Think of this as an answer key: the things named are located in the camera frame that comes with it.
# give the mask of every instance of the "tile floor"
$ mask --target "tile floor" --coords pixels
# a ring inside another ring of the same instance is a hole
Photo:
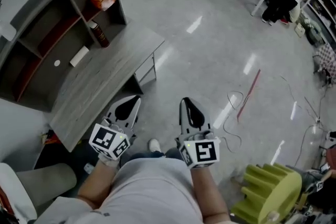
[[[241,175],[247,164],[262,165],[276,156],[279,163],[295,164],[304,132],[314,124],[304,97],[318,111],[323,95],[313,75],[313,47],[305,37],[299,38],[293,26],[264,24],[260,16],[265,7],[252,17],[250,12],[258,0],[122,2],[127,16],[165,38],[156,53],[158,80],[146,85],[135,126],[138,150],[145,150],[152,137],[164,150],[176,145],[174,138],[180,134],[178,107],[181,98],[188,96],[208,109],[217,122],[215,134],[226,137],[235,152],[231,153],[222,140],[220,162],[211,167],[223,193],[231,196],[229,205],[239,192],[227,188],[228,179]],[[228,105],[227,95],[232,98],[234,94],[235,105],[239,104],[241,96],[231,91],[246,95],[258,69],[259,79],[239,123],[234,110],[225,123],[227,131],[241,136],[239,147],[239,139],[224,132],[224,119],[218,116]],[[281,76],[289,82],[293,97]],[[336,103],[336,94],[328,92],[322,102],[322,117],[331,122],[335,109],[325,109],[327,101]],[[298,167],[311,167],[321,133],[319,129],[308,130]]]

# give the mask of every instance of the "brown bottle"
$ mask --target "brown bottle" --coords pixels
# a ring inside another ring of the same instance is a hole
[[[100,26],[93,20],[89,22],[89,27],[91,28],[94,36],[98,39],[101,47],[106,48],[110,45]]]

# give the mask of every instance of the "table leg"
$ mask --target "table leg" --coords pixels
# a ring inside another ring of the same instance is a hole
[[[254,8],[254,10],[252,11],[251,15],[254,16],[257,12],[257,10],[259,10],[260,6],[262,5],[262,3],[264,2],[265,0],[259,0],[257,6]]]

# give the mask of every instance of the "person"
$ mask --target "person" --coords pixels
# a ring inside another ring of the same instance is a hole
[[[277,20],[288,24],[295,22],[300,15],[300,0],[271,0],[261,20],[273,25]]]
[[[77,198],[58,197],[35,224],[229,224],[227,206],[208,167],[189,170],[177,148],[157,140],[116,172],[103,155]]]
[[[336,170],[329,170],[322,178],[323,188],[308,195],[308,202],[324,214],[336,212]]]

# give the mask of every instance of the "forearm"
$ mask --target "forearm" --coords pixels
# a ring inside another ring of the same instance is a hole
[[[322,178],[321,181],[324,182],[328,178],[336,178],[336,170],[330,170],[328,171]]]
[[[227,206],[222,198],[209,168],[191,170],[196,200],[204,223],[213,224],[230,220]]]
[[[111,184],[116,169],[105,165],[100,160],[78,191],[77,198],[88,203],[93,209],[101,206],[110,194]]]

